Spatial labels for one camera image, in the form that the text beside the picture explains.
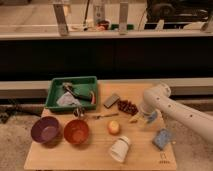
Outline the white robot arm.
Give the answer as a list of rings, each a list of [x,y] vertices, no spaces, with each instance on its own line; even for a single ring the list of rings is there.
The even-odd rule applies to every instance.
[[[170,99],[171,89],[165,84],[157,84],[142,93],[139,109],[144,114],[151,114],[156,109],[193,130],[205,140],[213,143],[213,116],[198,111]]]

